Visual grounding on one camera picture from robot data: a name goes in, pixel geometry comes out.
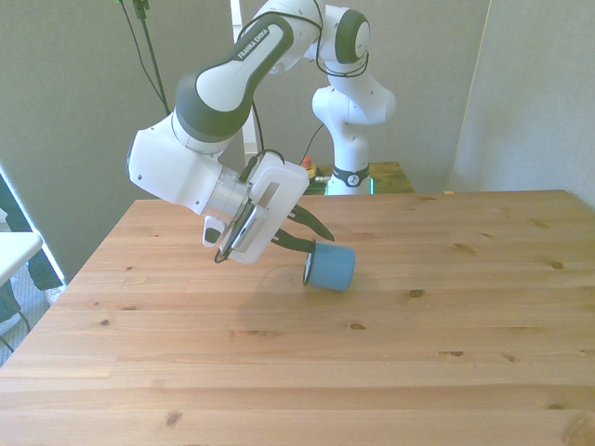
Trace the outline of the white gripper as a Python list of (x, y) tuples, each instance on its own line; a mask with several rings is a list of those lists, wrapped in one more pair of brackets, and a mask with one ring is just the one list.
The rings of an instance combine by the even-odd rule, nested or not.
[(274, 154), (266, 154), (250, 180), (248, 203), (231, 233), (231, 258), (255, 263), (272, 242), (285, 249), (313, 253), (315, 241), (278, 230), (288, 217), (333, 242), (331, 231), (310, 211), (295, 205), (309, 185), (306, 171)]

